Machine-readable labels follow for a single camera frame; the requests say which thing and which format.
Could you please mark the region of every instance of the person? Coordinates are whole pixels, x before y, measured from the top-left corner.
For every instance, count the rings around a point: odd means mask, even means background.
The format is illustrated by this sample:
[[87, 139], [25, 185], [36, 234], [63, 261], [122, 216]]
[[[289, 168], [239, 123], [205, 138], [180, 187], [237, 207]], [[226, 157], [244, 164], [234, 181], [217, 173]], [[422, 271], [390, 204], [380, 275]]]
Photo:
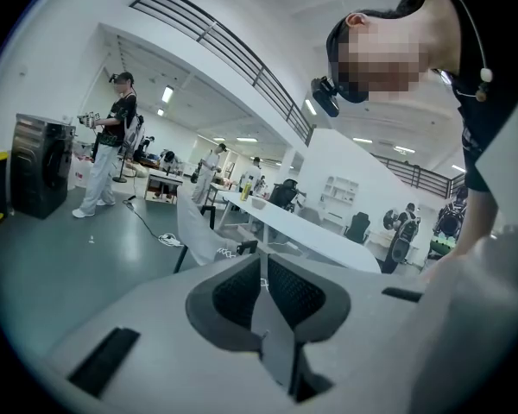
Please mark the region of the person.
[[199, 169], [198, 180], [196, 181], [196, 187], [192, 194], [192, 201], [194, 203], [202, 204], [205, 202], [205, 196], [209, 191], [209, 184], [213, 181], [215, 172], [220, 173], [222, 170], [221, 167], [218, 166], [218, 160], [222, 152], [226, 152], [226, 146], [223, 142], [215, 147], [215, 150], [211, 150], [199, 162], [201, 168]]
[[489, 235], [496, 219], [476, 162], [518, 103], [518, 0], [401, 0], [395, 10], [359, 10], [334, 27], [326, 50], [334, 88], [353, 103], [369, 92], [408, 91], [430, 69], [451, 81], [469, 206], [457, 246], [433, 274]]
[[[240, 182], [238, 184], [238, 190], [240, 193], [245, 188], [245, 185], [248, 184], [248, 182], [251, 183], [250, 188], [250, 195], [253, 196], [254, 191], [256, 190], [256, 187], [261, 184], [261, 168], [259, 167], [259, 164], [261, 163], [261, 158], [256, 156], [253, 159], [253, 163], [250, 166], [248, 170], [245, 171], [245, 173], [242, 174], [240, 177]], [[234, 211], [239, 211], [240, 208], [236, 205], [232, 206], [232, 209]]]
[[155, 137], [154, 136], [146, 136], [143, 140], [142, 140], [142, 151], [144, 153], [147, 153], [148, 152], [148, 146], [150, 143], [154, 142], [155, 141]]
[[253, 189], [253, 194], [255, 196], [261, 196], [261, 193], [264, 189], [267, 188], [267, 182], [265, 181], [265, 175], [261, 175], [261, 179], [256, 184], [255, 188]]
[[149, 144], [154, 141], [155, 141], [155, 138], [153, 136], [143, 136], [142, 139], [140, 140], [140, 143], [138, 144], [138, 147], [135, 150], [133, 160], [137, 162], [141, 158], [146, 156], [146, 153], [148, 152]]
[[80, 207], [73, 210], [73, 216], [83, 218], [93, 216], [97, 205], [113, 205], [115, 197], [111, 189], [111, 170], [117, 151], [123, 144], [125, 123], [129, 127], [136, 116], [136, 93], [133, 89], [135, 80], [130, 72], [120, 73], [115, 81], [115, 91], [120, 98], [111, 106], [106, 119], [89, 124], [92, 129], [104, 126], [98, 134], [98, 151], [86, 186], [85, 199]]
[[[397, 268], [398, 262], [395, 262], [394, 258], [393, 258], [394, 246], [401, 235], [400, 234], [401, 227], [404, 226], [407, 222], [413, 221], [414, 219], [416, 219], [416, 216], [414, 215], [415, 210], [416, 210], [416, 208], [415, 208], [414, 204], [408, 203], [405, 211], [403, 211], [399, 215], [397, 220], [394, 221], [393, 228], [395, 230], [395, 235], [394, 235], [394, 239], [391, 241], [391, 244], [389, 244], [389, 249], [388, 249], [388, 254], [386, 255], [386, 260], [382, 264], [382, 273], [391, 274]], [[411, 236], [412, 237], [410, 237], [409, 242], [411, 242], [413, 240], [415, 234], [411, 235]]]
[[[161, 152], [161, 160], [159, 163], [159, 168], [163, 172], [167, 173], [173, 173], [175, 175], [181, 175], [182, 174], [182, 165], [184, 164], [182, 160], [174, 154], [172, 150], [164, 150]], [[166, 191], [167, 199], [171, 198], [171, 195], [176, 196], [178, 186], [172, 186], [172, 185], [165, 185], [163, 187], [163, 191]], [[156, 198], [159, 198], [161, 196], [160, 192], [157, 192], [155, 194]]]

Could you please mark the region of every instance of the black cap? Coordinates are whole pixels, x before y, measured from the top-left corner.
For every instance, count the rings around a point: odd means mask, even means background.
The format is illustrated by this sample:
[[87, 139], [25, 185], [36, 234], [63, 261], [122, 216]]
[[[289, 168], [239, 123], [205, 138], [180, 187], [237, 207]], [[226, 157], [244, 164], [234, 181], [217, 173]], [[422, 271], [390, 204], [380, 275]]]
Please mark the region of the black cap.
[[328, 38], [326, 39], [326, 53], [328, 54], [330, 71], [332, 73], [332, 82], [334, 83], [336, 91], [351, 103], [362, 103], [369, 99], [369, 93], [367, 91], [360, 91], [358, 84], [350, 82], [350, 77], [348, 75], [340, 75], [338, 69], [339, 43], [344, 37], [347, 37], [348, 33], [347, 23], [345, 22], [346, 18], [347, 17], [344, 17], [340, 22], [338, 22], [328, 35]]
[[128, 80], [131, 81], [131, 84], [135, 83], [135, 78], [132, 76], [132, 73], [130, 72], [123, 72], [117, 75], [117, 78], [115, 78], [115, 84], [121, 84], [126, 83]]

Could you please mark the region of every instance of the black t-shirt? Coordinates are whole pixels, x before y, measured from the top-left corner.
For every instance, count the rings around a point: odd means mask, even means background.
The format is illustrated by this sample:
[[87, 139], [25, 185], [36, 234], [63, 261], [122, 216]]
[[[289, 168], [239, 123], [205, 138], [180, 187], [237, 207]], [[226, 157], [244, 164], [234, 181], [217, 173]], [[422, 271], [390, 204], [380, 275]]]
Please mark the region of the black t-shirt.
[[452, 90], [461, 103], [465, 183], [472, 190], [489, 188], [475, 163], [493, 141], [518, 103], [518, 0], [463, 0], [480, 36], [487, 67], [493, 80], [487, 100], [474, 97], [482, 82], [482, 54], [471, 19], [459, 0], [451, 0], [460, 20], [461, 54], [459, 75], [452, 77]]
[[120, 121], [115, 126], [104, 126], [104, 131], [100, 137], [100, 144], [106, 146], [121, 146], [124, 140], [124, 123], [130, 126], [136, 113], [136, 95], [130, 93], [126, 97], [119, 98], [112, 106], [108, 118], [116, 118]]

